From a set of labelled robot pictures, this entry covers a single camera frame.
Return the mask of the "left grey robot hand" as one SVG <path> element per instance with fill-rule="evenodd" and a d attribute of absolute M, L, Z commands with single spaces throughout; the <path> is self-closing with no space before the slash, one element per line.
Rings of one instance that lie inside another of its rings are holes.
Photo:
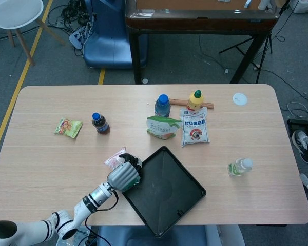
<path fill-rule="evenodd" d="M 114 190 L 125 192 L 140 182 L 139 172 L 143 165 L 139 158 L 129 153 L 119 157 L 124 159 L 124 162 L 107 176 L 107 182 Z"/>

